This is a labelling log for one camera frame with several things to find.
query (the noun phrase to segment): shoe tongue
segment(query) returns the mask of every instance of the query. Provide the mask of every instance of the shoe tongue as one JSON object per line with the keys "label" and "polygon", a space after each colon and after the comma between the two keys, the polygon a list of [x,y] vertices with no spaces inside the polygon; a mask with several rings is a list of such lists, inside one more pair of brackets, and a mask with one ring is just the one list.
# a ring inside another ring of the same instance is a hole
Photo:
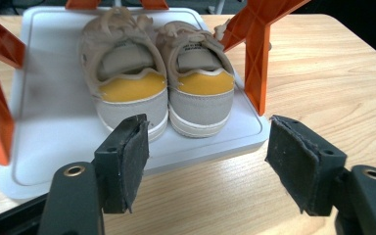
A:
{"label": "shoe tongue", "polygon": [[201,42],[190,42],[178,53],[177,69],[180,73],[191,70],[215,71],[222,68],[218,57]]}
{"label": "shoe tongue", "polygon": [[98,68],[100,80],[118,74],[137,74],[145,68],[154,68],[155,62],[148,48],[130,40],[118,43],[101,60]]}

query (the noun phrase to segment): white tray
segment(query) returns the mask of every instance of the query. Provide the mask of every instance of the white tray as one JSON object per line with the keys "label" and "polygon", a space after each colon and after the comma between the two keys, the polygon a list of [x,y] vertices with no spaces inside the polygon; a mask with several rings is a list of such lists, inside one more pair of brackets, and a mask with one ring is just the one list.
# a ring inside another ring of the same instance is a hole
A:
{"label": "white tray", "polygon": [[[82,28],[106,10],[40,7],[25,12],[24,66],[15,73],[10,104],[16,121],[12,158],[9,166],[0,166],[0,189],[8,197],[28,199],[47,193],[58,168],[90,162],[107,138],[109,132],[96,114],[76,50]],[[131,11],[152,17],[155,27],[185,21],[207,29],[189,9]],[[177,134],[169,124],[164,135],[150,144],[145,174],[258,148],[268,138],[268,122],[256,114],[240,82],[237,77],[232,113],[221,132],[191,139]]]}

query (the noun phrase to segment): beige sneaker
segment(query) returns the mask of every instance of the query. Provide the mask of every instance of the beige sneaker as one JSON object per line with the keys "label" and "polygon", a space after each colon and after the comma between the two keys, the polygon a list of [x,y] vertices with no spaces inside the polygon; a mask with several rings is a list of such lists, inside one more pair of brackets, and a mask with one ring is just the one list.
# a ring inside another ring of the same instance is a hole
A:
{"label": "beige sneaker", "polygon": [[173,128],[189,137],[218,133],[234,97],[234,70],[223,46],[208,31],[171,22],[158,30],[157,47],[167,71]]}
{"label": "beige sneaker", "polygon": [[165,65],[145,31],[152,22],[112,8],[84,27],[79,48],[104,125],[113,130],[125,118],[146,114],[150,141],[164,132],[168,116]]}

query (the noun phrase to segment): shoe sole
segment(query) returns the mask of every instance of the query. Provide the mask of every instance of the shoe sole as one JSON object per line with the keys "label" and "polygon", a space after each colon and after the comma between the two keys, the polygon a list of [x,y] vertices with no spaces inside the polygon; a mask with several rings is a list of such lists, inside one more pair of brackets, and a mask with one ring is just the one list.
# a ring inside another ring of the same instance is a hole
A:
{"label": "shoe sole", "polygon": [[173,129],[175,129],[179,134],[191,138],[205,138],[216,135],[216,133],[218,133],[222,129],[222,127],[224,127],[224,125],[228,121],[228,118],[230,117],[230,114],[228,114],[228,116],[224,120],[218,123],[210,125],[200,125],[181,118],[175,112],[171,104],[168,104],[168,106],[169,119]]}
{"label": "shoe sole", "polygon": [[155,128],[148,130],[149,142],[152,142],[158,139],[164,133],[164,131],[166,130],[166,126],[167,126],[167,118],[168,118],[168,114],[166,112],[166,115],[164,116],[164,119],[161,121],[161,123],[155,126]]}

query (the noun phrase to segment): shoelace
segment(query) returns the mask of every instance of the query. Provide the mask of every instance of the shoelace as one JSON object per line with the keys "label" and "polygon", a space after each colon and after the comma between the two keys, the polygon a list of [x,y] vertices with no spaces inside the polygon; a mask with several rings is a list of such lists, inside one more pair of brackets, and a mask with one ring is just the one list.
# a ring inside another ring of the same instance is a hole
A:
{"label": "shoelace", "polygon": [[214,28],[215,31],[215,39],[218,41],[221,41],[221,39],[224,37],[224,32],[227,29],[228,24],[230,23],[231,19],[228,19],[224,24],[218,25]]}
{"label": "shoelace", "polygon": [[208,41],[210,44],[221,50],[223,48],[222,44],[206,30],[192,29],[183,25],[176,26],[173,23],[169,23],[160,27],[159,33],[166,35],[166,40],[171,41],[172,47],[177,47],[188,42]]}
{"label": "shoelace", "polygon": [[145,34],[145,28],[152,23],[152,18],[146,15],[139,15],[136,21],[125,7],[113,7],[100,20],[102,31],[110,36],[113,36],[112,29],[123,29],[125,34],[131,31]]}

